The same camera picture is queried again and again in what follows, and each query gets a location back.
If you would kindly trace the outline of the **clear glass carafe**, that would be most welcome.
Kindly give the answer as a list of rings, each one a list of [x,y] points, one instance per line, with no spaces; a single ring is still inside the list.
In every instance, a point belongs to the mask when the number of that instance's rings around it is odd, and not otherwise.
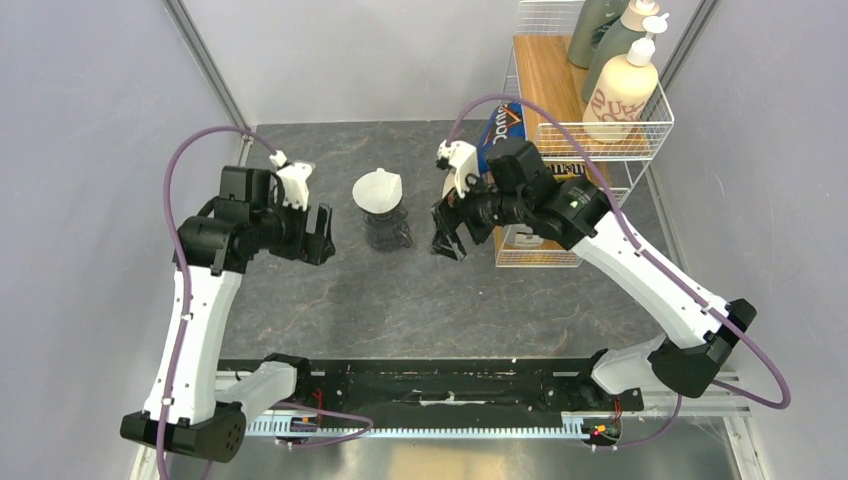
[[[379,252],[411,248],[413,239],[406,217],[402,214],[364,215],[368,245]]]

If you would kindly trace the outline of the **white paper coffee filter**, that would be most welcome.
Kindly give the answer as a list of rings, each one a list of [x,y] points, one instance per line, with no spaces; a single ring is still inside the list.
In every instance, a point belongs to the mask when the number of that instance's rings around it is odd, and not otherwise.
[[[378,168],[355,182],[352,197],[354,203],[367,213],[387,214],[402,201],[402,178],[399,174]]]

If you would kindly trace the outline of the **dark transparent coffee dripper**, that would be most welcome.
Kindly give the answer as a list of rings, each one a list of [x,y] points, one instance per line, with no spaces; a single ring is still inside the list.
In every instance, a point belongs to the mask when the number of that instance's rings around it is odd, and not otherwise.
[[[403,205],[403,202],[395,205],[391,210],[384,213],[373,213],[367,210],[363,211],[363,219],[369,226],[389,227],[402,222],[406,222],[408,210]]]

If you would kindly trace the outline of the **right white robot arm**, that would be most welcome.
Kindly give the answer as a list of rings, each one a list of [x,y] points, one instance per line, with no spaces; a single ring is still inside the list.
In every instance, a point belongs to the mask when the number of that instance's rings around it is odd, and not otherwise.
[[[577,382],[585,406],[601,409],[617,394],[658,384],[700,397],[737,344],[734,332],[752,323],[755,308],[744,299],[727,302],[708,293],[642,240],[627,219],[618,219],[608,195],[590,179],[556,179],[533,143],[509,137],[489,150],[486,162],[491,184],[479,175],[473,145],[454,141],[438,147],[436,165],[450,172],[452,185],[431,208],[431,252],[463,260],[460,226],[477,245],[496,227],[528,227],[605,273],[664,332],[638,345],[601,351],[590,374]]]

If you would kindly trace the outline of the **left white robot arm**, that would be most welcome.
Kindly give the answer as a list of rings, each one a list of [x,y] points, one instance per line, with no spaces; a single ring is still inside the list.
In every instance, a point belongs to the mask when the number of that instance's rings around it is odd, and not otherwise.
[[[328,205],[316,207],[315,229],[307,229],[313,170],[308,162],[276,171],[228,166],[218,194],[180,225],[186,264],[175,270],[165,351],[144,406],[122,418],[123,439],[226,463],[265,411],[311,401],[316,388],[303,357],[270,354],[223,390],[216,375],[231,306],[255,255],[318,266],[335,253]]]

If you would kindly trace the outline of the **blue Doritos chip bag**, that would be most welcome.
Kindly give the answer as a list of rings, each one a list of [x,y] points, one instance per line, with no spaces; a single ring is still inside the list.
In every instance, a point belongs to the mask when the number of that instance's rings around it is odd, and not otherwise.
[[[493,110],[477,142],[478,157],[484,160],[496,143],[511,137],[526,137],[523,107],[518,102],[503,103]]]

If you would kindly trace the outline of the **yellow M&M's candy bag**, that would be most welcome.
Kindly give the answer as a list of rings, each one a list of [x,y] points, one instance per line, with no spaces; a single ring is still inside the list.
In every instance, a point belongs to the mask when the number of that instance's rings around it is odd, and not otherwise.
[[[587,166],[584,162],[553,162],[548,163],[547,167],[557,182],[579,177],[589,178]]]

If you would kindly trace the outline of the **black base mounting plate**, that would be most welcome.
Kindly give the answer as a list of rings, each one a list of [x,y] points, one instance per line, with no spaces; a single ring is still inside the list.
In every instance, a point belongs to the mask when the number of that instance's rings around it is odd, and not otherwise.
[[[378,429],[554,427],[564,413],[646,409],[642,388],[609,394],[594,358],[312,359],[286,400],[360,415]]]

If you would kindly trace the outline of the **cream pump bottle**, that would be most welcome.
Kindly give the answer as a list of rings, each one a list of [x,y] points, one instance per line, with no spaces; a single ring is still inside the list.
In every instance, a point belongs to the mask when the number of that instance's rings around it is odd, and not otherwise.
[[[618,143],[634,129],[659,83],[655,52],[654,35],[648,33],[603,66],[583,115],[585,132],[594,141]]]

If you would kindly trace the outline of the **green pump bottle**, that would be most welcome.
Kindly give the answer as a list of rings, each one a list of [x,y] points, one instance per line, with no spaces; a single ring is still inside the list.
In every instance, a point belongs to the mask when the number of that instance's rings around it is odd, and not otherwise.
[[[648,36],[643,23],[649,17],[660,17],[656,1],[629,1],[624,13],[607,30],[590,64],[588,76],[584,82],[581,98],[589,104],[603,67],[614,57],[627,56],[637,40]]]

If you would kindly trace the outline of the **dark green bottle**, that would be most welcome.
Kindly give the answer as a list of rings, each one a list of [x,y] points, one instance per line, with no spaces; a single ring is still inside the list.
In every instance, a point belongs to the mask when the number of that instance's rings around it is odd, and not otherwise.
[[[576,67],[588,69],[607,30],[624,13],[626,0],[586,0],[572,34],[567,58]]]

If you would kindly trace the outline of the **aluminium frame rail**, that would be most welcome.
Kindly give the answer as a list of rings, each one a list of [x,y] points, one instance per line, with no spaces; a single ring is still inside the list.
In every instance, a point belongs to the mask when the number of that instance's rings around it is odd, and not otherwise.
[[[277,404],[246,424],[238,424],[234,430],[226,431],[224,444],[219,451],[226,460],[230,460],[237,449],[237,441],[249,436],[270,438],[288,448],[317,445],[326,439],[351,441],[373,437],[409,440],[561,439],[577,441],[593,451],[620,451],[626,444],[620,437],[621,424],[627,418],[646,421],[670,417],[723,417],[741,477],[768,478],[769,473],[756,449],[748,420],[750,408],[743,397],[719,388],[709,388],[698,399],[684,400],[658,386],[642,389],[646,391],[646,409],[643,412],[617,412],[607,417],[589,413],[564,413],[559,424],[554,427],[520,429],[378,429],[372,419],[360,415],[335,412],[323,406],[294,408]]]

